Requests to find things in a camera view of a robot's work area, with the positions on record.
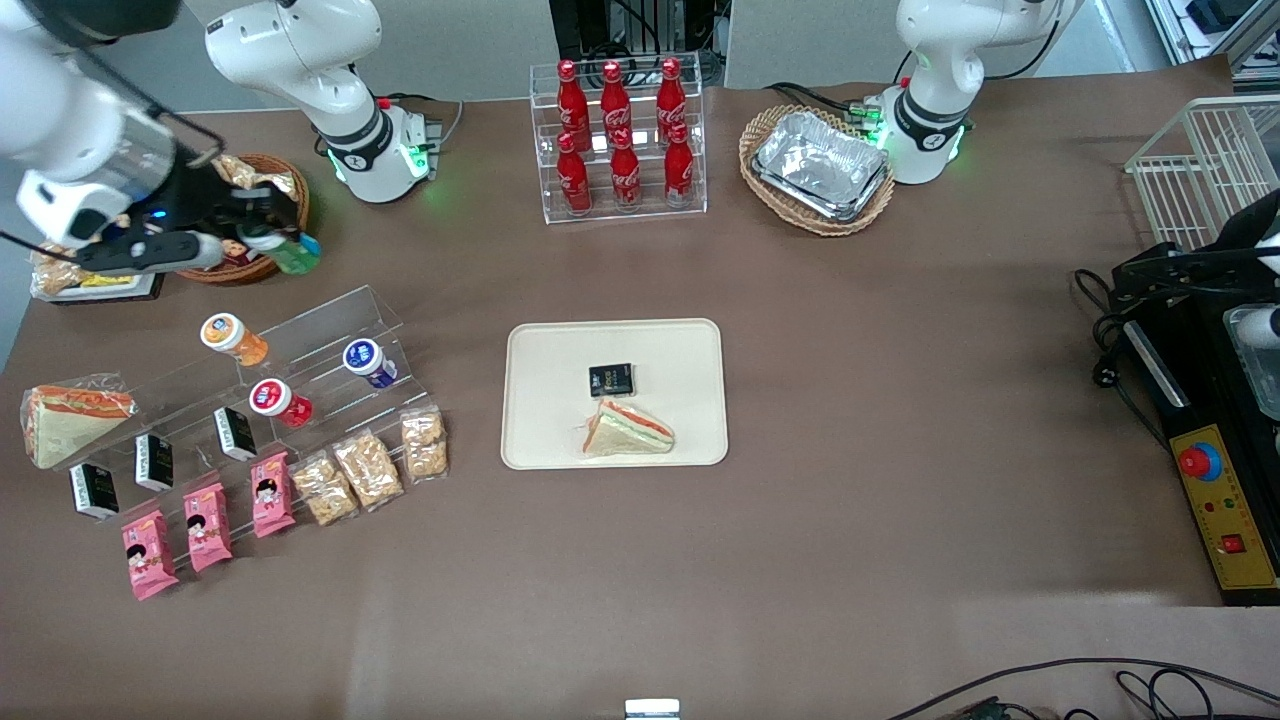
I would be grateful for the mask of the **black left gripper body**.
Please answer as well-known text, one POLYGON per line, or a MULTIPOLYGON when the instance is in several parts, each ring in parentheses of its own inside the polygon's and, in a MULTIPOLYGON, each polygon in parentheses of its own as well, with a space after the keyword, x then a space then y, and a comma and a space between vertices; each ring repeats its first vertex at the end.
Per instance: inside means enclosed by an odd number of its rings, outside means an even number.
POLYGON ((1208 246, 1210 265, 1261 263, 1279 266, 1277 213, 1279 190, 1274 190, 1231 215, 1208 246))

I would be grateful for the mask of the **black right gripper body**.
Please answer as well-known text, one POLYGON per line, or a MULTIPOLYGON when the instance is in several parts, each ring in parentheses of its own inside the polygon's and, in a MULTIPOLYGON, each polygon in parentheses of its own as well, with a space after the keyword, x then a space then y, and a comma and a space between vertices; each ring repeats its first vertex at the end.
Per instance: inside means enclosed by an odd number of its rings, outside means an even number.
POLYGON ((148 242, 170 243, 183 231, 218 238, 266 234, 266 196, 264 190, 225 181, 214 165, 191 168, 179 160, 148 196, 148 242))

